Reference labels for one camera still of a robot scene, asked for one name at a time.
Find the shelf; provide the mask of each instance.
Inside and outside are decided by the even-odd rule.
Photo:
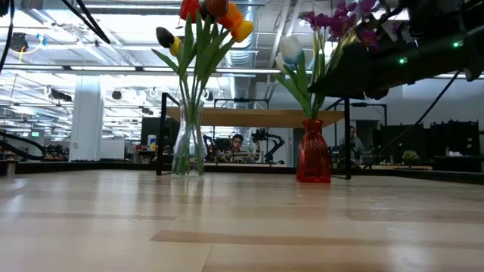
[[[166,115],[179,121],[180,108],[168,107]],[[320,111],[318,118],[323,126],[331,125],[344,118],[343,111]],[[304,128],[308,119],[302,110],[242,110],[204,108],[202,125],[256,127],[256,128]]]

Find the red glass vase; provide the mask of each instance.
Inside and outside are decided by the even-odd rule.
[[[296,179],[303,183],[331,183],[330,155],[321,134],[323,120],[303,122],[306,132],[299,143]]]

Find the wooden floor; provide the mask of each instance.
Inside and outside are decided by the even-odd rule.
[[[0,180],[2,272],[484,271],[484,187],[90,171]]]

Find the green light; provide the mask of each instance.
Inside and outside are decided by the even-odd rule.
[[[407,62],[408,62],[408,59],[406,57],[400,57],[400,59],[399,59],[400,64],[405,64]]]
[[[456,42],[452,43],[453,48],[459,48],[462,45],[464,45],[464,41],[456,41]]]

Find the glass vase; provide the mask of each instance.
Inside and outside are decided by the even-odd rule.
[[[180,130],[173,152],[172,172],[177,175],[198,175],[203,168],[203,142],[200,129],[203,101],[198,106],[192,100],[180,101]]]
[[[306,130],[299,143],[296,179],[302,183],[331,183],[330,155],[321,129],[323,121],[309,119],[303,122]]]

